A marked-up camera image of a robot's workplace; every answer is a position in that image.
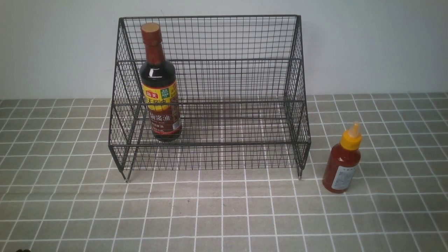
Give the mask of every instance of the yellow label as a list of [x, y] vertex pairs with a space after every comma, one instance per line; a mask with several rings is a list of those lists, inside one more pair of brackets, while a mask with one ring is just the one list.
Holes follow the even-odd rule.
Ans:
[[142, 85], [143, 94], [146, 97], [147, 103], [155, 103], [160, 105], [148, 105], [150, 110], [163, 111], [170, 108], [169, 105], [163, 105], [164, 103], [178, 102], [177, 99], [177, 84], [174, 81], [171, 85], [163, 88], [153, 88]]

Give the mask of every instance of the wire mesh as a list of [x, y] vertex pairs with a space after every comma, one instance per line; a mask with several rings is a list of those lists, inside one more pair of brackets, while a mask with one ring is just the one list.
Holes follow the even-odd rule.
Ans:
[[[151, 132], [140, 26], [159, 23], [176, 68], [182, 134]], [[109, 148], [133, 169], [305, 167], [310, 149], [300, 16], [119, 20]]]

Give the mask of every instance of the white label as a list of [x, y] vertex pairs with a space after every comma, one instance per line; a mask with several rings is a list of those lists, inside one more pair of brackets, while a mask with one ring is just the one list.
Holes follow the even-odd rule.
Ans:
[[178, 119], [175, 123], [173, 123], [173, 125], [172, 125], [173, 130], [176, 130], [177, 128], [179, 128], [179, 126], [180, 126], [179, 120], [180, 119]]
[[352, 181], [353, 174], [355, 173], [355, 167], [342, 167], [339, 166], [336, 172], [335, 179], [333, 180], [332, 188], [335, 190], [344, 190], [349, 187], [350, 181]]

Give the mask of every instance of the gray tile surface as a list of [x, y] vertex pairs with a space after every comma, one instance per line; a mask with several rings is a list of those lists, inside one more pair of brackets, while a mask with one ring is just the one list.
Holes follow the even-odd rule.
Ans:
[[[107, 148], [110, 99], [1, 101], [0, 250], [447, 251], [447, 95], [307, 99], [301, 181], [269, 168], [134, 171], [130, 184]], [[320, 179], [354, 120], [361, 163], [334, 195]]]

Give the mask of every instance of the plastic squeeze bottle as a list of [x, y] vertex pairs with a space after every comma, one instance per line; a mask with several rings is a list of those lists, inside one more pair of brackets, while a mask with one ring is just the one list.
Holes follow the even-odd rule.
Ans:
[[333, 146], [323, 174], [323, 186], [333, 193], [343, 193], [347, 190], [355, 173], [355, 166], [361, 159], [359, 145], [362, 136], [359, 133], [359, 122], [354, 122], [346, 130], [340, 142]]

